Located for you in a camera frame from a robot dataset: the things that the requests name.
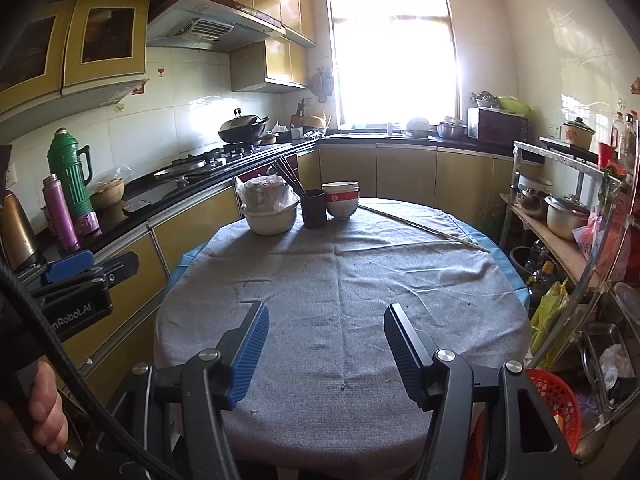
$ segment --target bright window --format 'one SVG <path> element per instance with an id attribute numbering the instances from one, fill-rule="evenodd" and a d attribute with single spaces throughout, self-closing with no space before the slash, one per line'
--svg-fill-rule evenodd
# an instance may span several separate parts
<path id="1" fill-rule="evenodd" d="M 455 116 L 447 0 L 329 0 L 341 127 Z"/>

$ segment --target wooden shelf board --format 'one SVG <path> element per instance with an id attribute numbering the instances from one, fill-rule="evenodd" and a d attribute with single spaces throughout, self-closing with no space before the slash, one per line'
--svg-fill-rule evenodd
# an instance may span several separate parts
<path id="1" fill-rule="evenodd" d="M 500 198 L 506 203 L 509 201 L 509 196 L 504 193 L 500 193 Z M 520 205 L 514 204 L 512 209 L 520 220 L 522 220 L 522 222 L 542 240 L 551 254 L 553 254 L 558 263 L 567 273 L 569 279 L 574 283 L 578 283 L 582 277 L 582 273 L 584 272 L 584 267 L 587 266 L 587 260 L 582 254 L 582 251 L 578 248 L 578 245 L 568 242 L 567 240 L 553 234 L 546 226 L 545 221 L 530 217 L 522 210 Z M 587 290 L 590 292 L 597 290 L 599 283 L 600 276 L 597 272 L 594 272 L 591 276 L 591 281 L 589 282 Z"/>

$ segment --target black countertop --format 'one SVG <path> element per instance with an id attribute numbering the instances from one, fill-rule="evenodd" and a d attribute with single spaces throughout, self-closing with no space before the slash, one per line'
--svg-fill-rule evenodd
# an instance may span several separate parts
<path id="1" fill-rule="evenodd" d="M 176 189 L 175 183 L 173 182 L 158 182 L 152 174 L 136 179 L 130 184 L 127 184 L 123 202 L 120 202 L 112 208 L 98 212 L 102 234 L 97 237 L 86 238 L 82 244 L 82 248 L 97 253 L 165 209 L 209 187 L 231 180 L 248 171 L 256 170 L 280 156 L 289 156 L 302 150 L 311 149 L 316 145 L 331 146 L 333 144 L 373 143 L 434 146 L 493 155 L 513 156 L 513 147 L 511 146 L 481 142 L 469 137 L 465 137 L 463 140 L 450 140 L 439 137 L 418 138 L 408 134 L 393 134 L 390 136 L 386 133 L 368 130 L 330 130 L 324 139 L 294 139 L 290 143 L 275 145 L 273 149 L 263 150 L 251 156 L 246 156 L 240 160 L 225 164 L 221 166 L 219 170 L 214 171 L 208 179 L 197 184 L 191 184 L 183 189 Z M 543 162 L 544 160 L 542 157 L 529 152 L 523 152 L 523 156 L 525 160 L 532 162 Z M 140 207 L 129 216 L 123 213 L 122 207 L 124 205 L 127 203 L 131 204 L 140 197 L 148 198 L 150 195 L 156 195 L 153 203 Z M 48 248 L 47 253 L 52 254 L 52 237 L 47 239 L 46 234 L 42 236 L 41 243 Z"/>

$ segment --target copper kettle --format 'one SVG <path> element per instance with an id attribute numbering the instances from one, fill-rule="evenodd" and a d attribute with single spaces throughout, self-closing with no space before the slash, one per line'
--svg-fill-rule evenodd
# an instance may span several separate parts
<path id="1" fill-rule="evenodd" d="M 33 228 L 13 191 L 5 190 L 0 205 L 0 250 L 14 272 L 22 272 L 42 261 Z"/>

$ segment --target gray tablecloth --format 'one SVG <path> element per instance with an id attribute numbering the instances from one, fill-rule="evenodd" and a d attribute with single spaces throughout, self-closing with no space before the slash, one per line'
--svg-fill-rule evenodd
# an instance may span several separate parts
<path id="1" fill-rule="evenodd" d="M 468 238 L 442 211 L 361 202 Z M 340 478 L 392 478 L 424 445 L 430 414 L 402 386 L 383 331 L 389 303 L 473 364 L 522 359 L 530 337 L 488 254 L 364 210 L 320 230 L 299 214 L 275 237 L 244 220 L 217 232 L 163 301 L 156 365 L 215 347 L 256 300 L 270 309 L 270 332 L 246 398 L 225 413 L 234 453 Z"/>

